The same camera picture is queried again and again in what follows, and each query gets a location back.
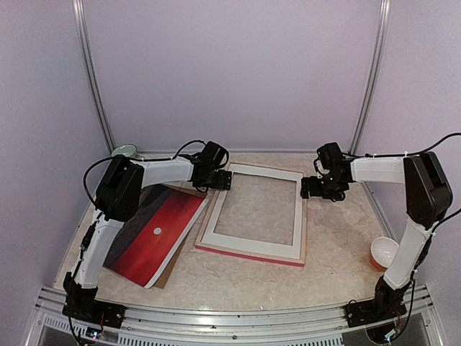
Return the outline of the brown backing board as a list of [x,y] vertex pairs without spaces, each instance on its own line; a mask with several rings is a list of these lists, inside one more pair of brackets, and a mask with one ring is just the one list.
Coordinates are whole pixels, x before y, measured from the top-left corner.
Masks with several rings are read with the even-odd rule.
[[[166,186],[171,188],[171,189],[178,190],[178,191],[183,192],[183,193],[187,193],[189,195],[193,195],[193,196],[197,196],[197,197],[200,197],[200,198],[207,199],[207,193],[206,192],[200,192],[199,190],[191,190],[191,189],[188,189],[188,188],[185,188],[185,187],[180,187],[180,186],[173,186],[173,185],[166,185]],[[200,214],[201,214],[201,211],[197,211],[196,215],[187,224],[187,227],[185,228],[183,234],[181,235],[181,237],[179,239],[181,242],[178,243],[178,247],[176,248],[175,253],[171,256],[171,258],[169,260],[169,263],[165,266],[164,271],[161,273],[158,280],[153,284],[153,287],[160,288],[160,289],[164,289],[166,287],[166,284],[167,284],[167,282],[169,280],[171,272],[174,269],[174,265],[176,264],[176,261],[178,260],[180,252],[182,251],[182,248],[184,246],[185,239],[187,238],[190,230],[192,229],[194,223],[196,222],[196,220],[198,219]]]

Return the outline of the white mat board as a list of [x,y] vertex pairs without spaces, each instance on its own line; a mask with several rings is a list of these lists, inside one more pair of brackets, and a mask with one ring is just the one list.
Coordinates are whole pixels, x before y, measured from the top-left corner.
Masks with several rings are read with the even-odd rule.
[[233,173],[215,233],[275,244],[292,243],[294,182]]

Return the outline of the wooden picture frame pink edge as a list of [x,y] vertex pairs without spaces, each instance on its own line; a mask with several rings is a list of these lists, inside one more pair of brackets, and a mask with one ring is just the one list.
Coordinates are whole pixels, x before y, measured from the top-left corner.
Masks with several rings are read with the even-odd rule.
[[215,227],[218,224],[218,219],[228,194],[226,190],[222,190],[215,192],[212,197],[197,235],[195,247],[205,251],[250,260],[295,267],[304,266],[307,240],[307,201],[301,198],[300,190],[302,187],[302,178],[305,177],[305,173],[291,169],[286,170],[240,162],[231,162],[227,164],[226,169],[232,173],[286,180],[295,183],[297,194],[295,196],[292,243],[291,245],[275,244],[215,233]]

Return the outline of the red and dark photo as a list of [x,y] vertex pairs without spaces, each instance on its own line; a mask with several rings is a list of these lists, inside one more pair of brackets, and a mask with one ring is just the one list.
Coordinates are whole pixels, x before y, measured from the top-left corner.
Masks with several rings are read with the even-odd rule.
[[138,211],[116,235],[104,267],[151,288],[208,202],[203,196],[165,185],[143,188]]

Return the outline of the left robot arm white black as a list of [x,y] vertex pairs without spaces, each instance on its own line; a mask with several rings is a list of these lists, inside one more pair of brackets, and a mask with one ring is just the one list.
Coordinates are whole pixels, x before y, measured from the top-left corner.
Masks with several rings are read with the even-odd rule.
[[116,235],[136,214],[141,190],[170,182],[190,182],[196,189],[229,190],[233,175],[221,159],[188,155],[146,160],[117,155],[107,161],[109,166],[96,195],[90,198],[94,214],[81,242],[79,258],[63,281],[63,314],[87,321],[104,313],[102,302],[95,299],[99,274]]

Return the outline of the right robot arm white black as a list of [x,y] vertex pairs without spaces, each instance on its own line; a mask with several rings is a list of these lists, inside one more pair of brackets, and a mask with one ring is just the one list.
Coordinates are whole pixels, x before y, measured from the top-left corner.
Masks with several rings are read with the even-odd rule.
[[373,319],[383,320],[403,300],[414,274],[425,260],[432,237],[444,221],[453,201],[451,187],[432,151],[397,156],[365,156],[348,159],[340,150],[326,146],[318,150],[314,167],[323,170],[301,180],[303,199],[320,197],[344,200],[351,183],[381,182],[405,187],[406,227],[397,252],[375,286],[368,305]]

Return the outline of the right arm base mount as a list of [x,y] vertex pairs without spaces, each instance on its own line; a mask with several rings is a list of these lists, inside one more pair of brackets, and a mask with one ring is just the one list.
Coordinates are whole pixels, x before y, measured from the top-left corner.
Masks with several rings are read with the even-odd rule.
[[384,277],[380,277],[375,286],[373,299],[361,302],[352,300],[345,305],[344,312],[348,327],[373,324],[406,314],[403,297],[409,287],[410,283],[407,283],[402,288],[393,290],[384,281]]

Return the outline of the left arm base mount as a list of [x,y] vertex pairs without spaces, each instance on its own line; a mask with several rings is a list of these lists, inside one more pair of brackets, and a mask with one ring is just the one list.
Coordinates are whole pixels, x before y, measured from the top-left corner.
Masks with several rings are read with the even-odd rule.
[[63,314],[67,317],[120,329],[125,318],[126,307],[96,299],[98,288],[77,288],[66,294]]

